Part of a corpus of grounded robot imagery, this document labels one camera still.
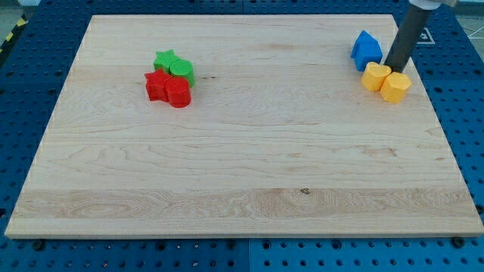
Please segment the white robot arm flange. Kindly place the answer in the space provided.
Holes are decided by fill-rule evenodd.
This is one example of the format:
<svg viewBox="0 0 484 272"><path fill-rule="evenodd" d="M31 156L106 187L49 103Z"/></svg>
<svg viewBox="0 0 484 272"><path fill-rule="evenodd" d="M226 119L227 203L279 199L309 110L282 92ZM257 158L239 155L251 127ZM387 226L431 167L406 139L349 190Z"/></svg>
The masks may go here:
<svg viewBox="0 0 484 272"><path fill-rule="evenodd" d="M447 5L453 8L457 5L458 0L409 0L409 3L420 9L432 11L436 10L441 5Z"/></svg>

